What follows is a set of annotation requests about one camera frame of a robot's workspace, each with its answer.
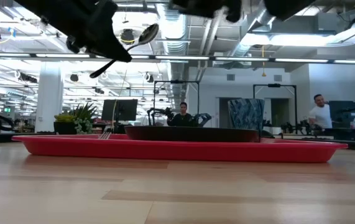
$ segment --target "black metal frame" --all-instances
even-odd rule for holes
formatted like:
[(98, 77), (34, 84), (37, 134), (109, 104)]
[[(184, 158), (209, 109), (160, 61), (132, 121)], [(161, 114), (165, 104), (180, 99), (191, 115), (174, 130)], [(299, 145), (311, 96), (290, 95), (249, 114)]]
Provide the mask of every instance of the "black metal frame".
[(154, 108), (155, 108), (155, 97), (156, 97), (156, 91), (157, 91), (157, 83), (171, 83), (171, 84), (184, 84), (184, 83), (196, 83), (198, 86), (197, 92), (198, 92), (198, 108), (197, 108), (197, 114), (200, 113), (200, 82), (199, 81), (180, 81), (180, 80), (172, 80), (172, 81), (154, 81)]
[(266, 86), (269, 88), (280, 88), (280, 87), (293, 87), (293, 89), (295, 90), (295, 126), (297, 126), (297, 86), (296, 85), (281, 85), (281, 84), (254, 84), (253, 85), (253, 99), (256, 98), (256, 87), (257, 86)]

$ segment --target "ceiling duct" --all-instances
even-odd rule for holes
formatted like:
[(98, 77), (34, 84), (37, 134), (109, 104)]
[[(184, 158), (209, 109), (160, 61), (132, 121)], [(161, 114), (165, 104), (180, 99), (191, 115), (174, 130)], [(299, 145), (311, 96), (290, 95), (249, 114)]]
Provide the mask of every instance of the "ceiling duct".
[[(271, 16), (267, 9), (264, 6), (264, 2), (261, 1), (259, 3), (259, 7), (257, 11), (252, 13), (251, 15), (245, 16), (242, 27), (241, 27), (241, 34), (242, 40), (235, 46), (235, 48), (228, 54), (228, 57), (244, 57), (252, 45), (248, 45), (244, 41), (245, 35), (254, 30), (258, 29), (263, 26), (271, 27), (271, 23), (274, 21), (275, 16)], [(225, 69), (232, 69), (232, 68), (249, 68), (251, 66), (250, 62), (227, 62), (222, 64), (213, 64), (214, 67), (225, 68)]]
[[(173, 40), (164, 42), (164, 50), (167, 55), (185, 55), (187, 53), (188, 43), (176, 40), (186, 39), (187, 37), (187, 17), (180, 14), (177, 10), (169, 10), (163, 4), (157, 5), (160, 16), (160, 30), (162, 38)], [(187, 80), (188, 67), (185, 63), (169, 63), (168, 72), (171, 80)], [(176, 108), (181, 101), (185, 99), (185, 90), (187, 86), (182, 88), (178, 85), (171, 85), (173, 98)]]

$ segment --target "wood grain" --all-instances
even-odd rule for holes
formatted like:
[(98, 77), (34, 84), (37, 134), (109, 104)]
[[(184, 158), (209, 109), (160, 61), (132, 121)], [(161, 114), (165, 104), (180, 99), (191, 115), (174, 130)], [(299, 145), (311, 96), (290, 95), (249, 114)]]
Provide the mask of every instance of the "wood grain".
[(355, 224), (355, 151), (326, 164), (31, 156), (0, 144), (0, 224)]

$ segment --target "fork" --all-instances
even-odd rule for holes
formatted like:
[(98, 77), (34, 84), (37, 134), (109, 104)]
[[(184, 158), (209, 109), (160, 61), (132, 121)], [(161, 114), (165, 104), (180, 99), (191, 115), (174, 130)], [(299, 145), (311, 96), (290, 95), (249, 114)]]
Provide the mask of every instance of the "fork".
[(101, 134), (100, 136), (98, 136), (98, 139), (108, 140), (110, 135), (111, 135), (110, 132), (105, 131), (103, 134)]

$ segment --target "doorway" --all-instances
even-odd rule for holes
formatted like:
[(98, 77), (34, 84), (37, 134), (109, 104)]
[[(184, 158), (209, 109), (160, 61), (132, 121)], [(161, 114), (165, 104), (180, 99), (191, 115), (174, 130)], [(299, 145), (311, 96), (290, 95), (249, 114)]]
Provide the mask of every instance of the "doorway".
[(289, 122), (289, 99), (271, 99), (271, 123), (281, 127)]
[(238, 98), (220, 98), (219, 99), (219, 127), (220, 128), (233, 128), (231, 119), (229, 117), (228, 101)]

